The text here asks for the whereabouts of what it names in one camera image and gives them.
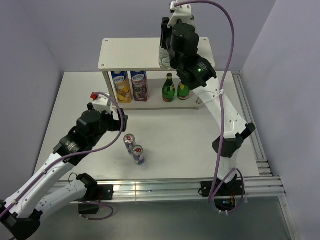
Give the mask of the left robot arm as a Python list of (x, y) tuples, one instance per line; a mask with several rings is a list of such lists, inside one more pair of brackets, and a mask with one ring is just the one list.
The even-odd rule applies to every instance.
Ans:
[(0, 222), (17, 240), (26, 240), (47, 217), (77, 200), (96, 200), (97, 181), (87, 173), (77, 175), (67, 186), (49, 194), (49, 190), (66, 173), (77, 166), (106, 132), (122, 133), (127, 128), (128, 116), (117, 108), (118, 119), (108, 105), (101, 110), (89, 103), (76, 125), (64, 136), (44, 165), (16, 193), (0, 202)]

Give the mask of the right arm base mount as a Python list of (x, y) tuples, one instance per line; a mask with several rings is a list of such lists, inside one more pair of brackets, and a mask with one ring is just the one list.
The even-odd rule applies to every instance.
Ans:
[[(198, 194), (207, 198), (210, 194), (212, 181), (202, 181)], [(215, 207), (220, 211), (231, 211), (236, 207), (236, 197), (241, 197), (245, 194), (241, 180), (234, 180), (233, 182), (223, 183), (216, 193), (216, 197), (224, 197), (222, 199), (214, 199)]]

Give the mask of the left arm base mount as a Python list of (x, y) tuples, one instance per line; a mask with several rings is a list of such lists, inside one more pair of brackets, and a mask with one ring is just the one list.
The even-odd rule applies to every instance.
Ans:
[[(104, 201), (111, 201), (113, 193), (114, 186), (112, 184), (98, 184), (89, 188), (85, 196), (78, 201), (77, 210), (80, 217), (91, 221), (101, 221), (110, 218), (114, 213), (114, 208)], [(109, 209), (110, 213), (105, 217), (92, 217), (101, 208)]]

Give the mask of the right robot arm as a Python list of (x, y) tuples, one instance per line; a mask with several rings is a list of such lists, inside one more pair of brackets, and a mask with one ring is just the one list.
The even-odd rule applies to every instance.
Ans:
[(178, 20), (169, 26), (170, 19), (161, 20), (159, 61), (163, 69), (174, 69), (182, 84), (204, 103), (220, 127), (220, 135), (212, 143), (217, 153), (215, 178), (217, 191), (229, 194), (236, 177), (238, 150), (256, 129), (237, 112), (225, 95), (210, 61), (199, 55), (200, 37), (193, 25)]

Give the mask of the green glass bottle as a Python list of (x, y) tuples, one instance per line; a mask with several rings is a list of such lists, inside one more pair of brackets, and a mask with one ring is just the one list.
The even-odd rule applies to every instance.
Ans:
[(162, 99), (166, 103), (170, 103), (175, 98), (176, 89), (173, 83), (173, 75), (168, 73), (166, 75), (166, 81), (162, 87)]
[(188, 88), (188, 86), (180, 82), (177, 88), (178, 99), (182, 101), (187, 100), (189, 95), (190, 95), (190, 89)]

